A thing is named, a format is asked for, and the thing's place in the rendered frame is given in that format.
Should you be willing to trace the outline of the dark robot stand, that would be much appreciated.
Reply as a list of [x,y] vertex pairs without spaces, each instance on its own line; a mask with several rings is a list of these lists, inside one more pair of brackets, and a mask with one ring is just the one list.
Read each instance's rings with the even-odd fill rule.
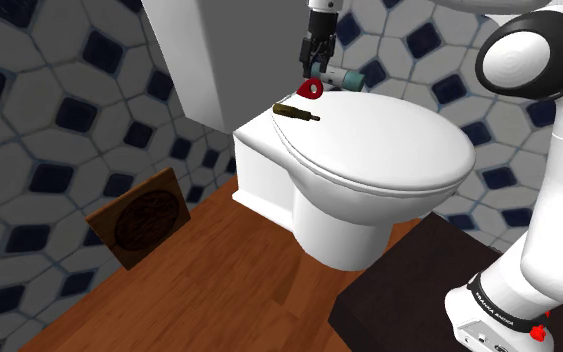
[[431,213],[342,291],[329,323],[352,352],[563,352],[563,301],[524,265]]

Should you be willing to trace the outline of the brown carved wooden board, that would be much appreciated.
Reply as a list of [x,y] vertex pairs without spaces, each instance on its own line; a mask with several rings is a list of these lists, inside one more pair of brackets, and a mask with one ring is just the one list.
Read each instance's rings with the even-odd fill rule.
[[126,270],[134,268],[189,220],[188,207],[170,167],[85,217]]

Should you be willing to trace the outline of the white toilet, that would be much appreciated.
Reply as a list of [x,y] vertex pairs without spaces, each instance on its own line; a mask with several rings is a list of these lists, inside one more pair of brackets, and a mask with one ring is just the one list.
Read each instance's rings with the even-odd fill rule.
[[[234,138],[234,199],[319,262],[369,267],[394,224],[472,171],[468,137],[431,110],[324,83],[318,99],[296,94],[310,11],[338,14],[343,0],[141,1],[185,115]],[[320,120],[277,115],[275,103]]]

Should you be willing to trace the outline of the olive brown stick tool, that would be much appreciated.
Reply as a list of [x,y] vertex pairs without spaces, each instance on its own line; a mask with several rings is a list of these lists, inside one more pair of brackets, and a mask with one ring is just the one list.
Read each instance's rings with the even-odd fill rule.
[[285,104],[275,103],[272,106],[272,111],[281,116],[300,119],[304,121],[319,121],[320,118],[316,115],[312,115],[310,112],[301,110],[292,106],[288,106]]

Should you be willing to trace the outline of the teal and white cylinder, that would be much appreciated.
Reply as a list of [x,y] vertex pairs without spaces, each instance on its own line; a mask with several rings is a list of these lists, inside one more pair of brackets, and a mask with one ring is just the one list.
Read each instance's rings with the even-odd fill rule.
[[364,88],[365,75],[357,71],[328,65],[325,71],[321,70],[321,64],[316,62],[311,66],[311,78],[317,78],[322,83],[343,90],[360,92]]

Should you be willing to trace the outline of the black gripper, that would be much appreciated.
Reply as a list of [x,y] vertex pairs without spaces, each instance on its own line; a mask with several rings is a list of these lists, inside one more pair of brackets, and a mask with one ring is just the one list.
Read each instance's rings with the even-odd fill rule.
[[320,73],[327,71],[335,52],[337,19],[337,13],[310,11],[307,35],[302,39],[299,54],[304,78],[311,77],[314,62],[320,63]]

